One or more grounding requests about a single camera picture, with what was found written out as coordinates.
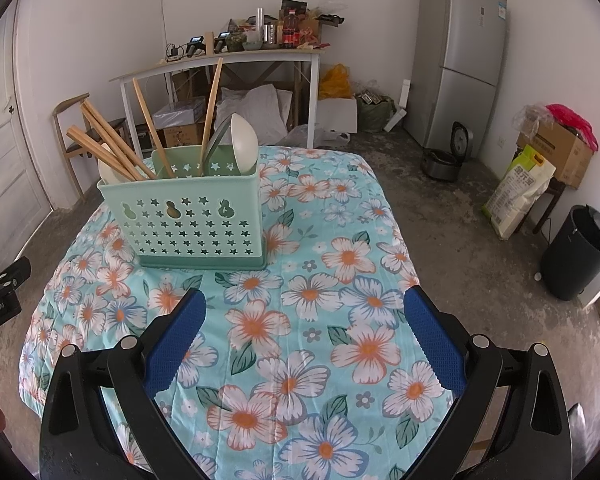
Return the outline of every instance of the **chopstick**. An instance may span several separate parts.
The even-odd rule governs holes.
[[[118,135],[117,131],[111,127],[107,120],[100,114],[100,112],[91,104],[89,100],[85,100],[82,106],[85,106],[87,110],[91,112],[91,115],[95,117],[100,125],[107,131],[109,136],[116,142],[122,151],[125,152],[126,156],[128,156],[132,163],[144,171],[146,176],[148,176],[150,179],[158,178],[155,173],[151,171],[149,167],[142,161],[142,159],[136,155],[136,152],[132,150],[129,145]]]
[[[74,140],[78,144],[80,144],[85,150],[93,153],[98,160],[104,162],[107,166],[109,166],[112,170],[117,171],[122,176],[128,178],[131,181],[135,179],[129,173],[129,171],[120,164],[120,162],[116,159],[113,153],[109,153],[102,146],[100,146],[95,140],[91,139],[84,131],[82,131],[78,126],[71,126],[66,133],[67,137],[71,140]]]
[[[198,176],[202,176],[204,169],[202,162],[205,158],[206,145],[209,142],[209,133],[211,132],[211,121],[214,118],[214,109],[216,108],[216,97],[218,96],[218,84],[220,83],[220,73],[222,72],[222,58],[218,58],[216,72],[214,73],[214,81],[211,84],[211,92],[209,93],[209,102],[206,105],[205,129],[202,134],[202,146],[200,146],[200,169]]]
[[[105,130],[102,125],[98,122],[98,120],[91,115],[90,111],[87,110],[87,107],[82,104],[80,106],[80,111],[87,118],[87,120],[91,123],[91,126],[95,128],[99,136],[107,143],[107,145],[111,148],[111,151],[118,158],[120,163],[126,168],[126,170],[133,175],[134,180],[146,180],[145,176],[142,176],[138,170],[136,170],[135,165],[131,163],[131,161],[126,158],[125,153],[122,151],[117,142],[109,135],[108,131]]]
[[[175,178],[176,176],[173,173],[173,170],[171,169],[171,164],[169,163],[167,154],[165,153],[164,148],[162,147],[160,137],[158,137],[158,132],[155,131],[154,121],[151,118],[149,108],[147,108],[146,106],[144,96],[142,95],[142,91],[138,83],[138,79],[136,78],[134,78],[134,88],[136,89],[136,95],[138,96],[138,102],[140,103],[140,108],[142,109],[144,120],[146,121],[146,125],[149,127],[149,133],[151,134],[151,138],[154,140],[155,149],[158,150],[158,155],[160,156],[160,160],[164,164],[164,169],[167,171],[167,174],[170,178]]]

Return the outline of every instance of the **orange plastic bag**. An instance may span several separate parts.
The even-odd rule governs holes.
[[[320,79],[318,99],[351,99],[352,97],[347,67],[338,63]]]

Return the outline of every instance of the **refrigerator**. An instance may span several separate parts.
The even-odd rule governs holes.
[[[449,150],[455,121],[486,132],[505,47],[506,0],[420,0],[404,127],[424,148]]]

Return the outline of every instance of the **concrete floor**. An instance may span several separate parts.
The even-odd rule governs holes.
[[[600,320],[593,309],[552,298],[533,276],[546,242],[528,226],[498,240],[480,213],[497,185],[479,162],[462,168],[455,184],[439,183],[419,170],[421,149],[404,132],[358,134],[348,151],[374,168],[408,245],[421,284],[440,310],[452,313],[470,333],[483,332],[499,346],[527,349],[544,342],[551,351],[567,407],[579,402],[587,419],[589,455],[600,443]],[[18,358],[30,316],[71,241],[102,201],[93,190],[73,212],[55,212],[25,254],[31,278],[18,290],[22,314],[0,329],[0,394],[7,436],[35,470],[37,416],[18,396]],[[478,439],[488,438],[490,416]]]

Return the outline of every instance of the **wooden chair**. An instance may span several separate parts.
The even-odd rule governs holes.
[[[88,153],[87,150],[85,150],[82,146],[80,146],[80,144],[77,144],[76,142],[72,142],[68,146],[64,145],[64,137],[62,135],[62,130],[60,129],[60,123],[58,121],[58,114],[61,114],[62,112],[64,112],[65,110],[67,110],[68,108],[72,107],[75,104],[78,104],[78,103],[82,104],[84,102],[84,100],[87,99],[88,97],[89,97],[89,94],[87,93],[87,94],[78,95],[78,97],[72,97],[71,99],[67,99],[66,101],[62,101],[57,107],[54,108],[54,111],[51,112],[51,115],[54,118],[54,128],[56,130],[56,135],[58,136],[58,142],[60,143],[60,150],[62,151],[64,163],[66,164],[66,168],[69,171],[69,174],[71,175],[72,180],[74,181],[75,189],[78,190],[78,193],[80,194],[80,198],[82,199],[83,202],[85,201],[84,193],[82,192],[82,188],[80,187],[78,178],[75,176],[74,167],[72,166],[70,159],[74,158],[74,156],[79,156],[79,155],[83,156],[85,154],[88,157],[90,157],[91,153]],[[98,133],[91,127],[91,125],[89,124],[89,121],[84,116],[82,118],[84,120],[84,126],[85,126],[85,130],[87,132],[87,135],[90,136],[91,139],[102,144],[103,140],[100,138]],[[126,130],[126,119],[125,118],[115,119],[113,121],[110,121],[109,124],[111,125],[111,127],[114,130],[116,130],[120,134],[120,136],[125,140],[125,142],[127,144],[129,144],[129,134]]]

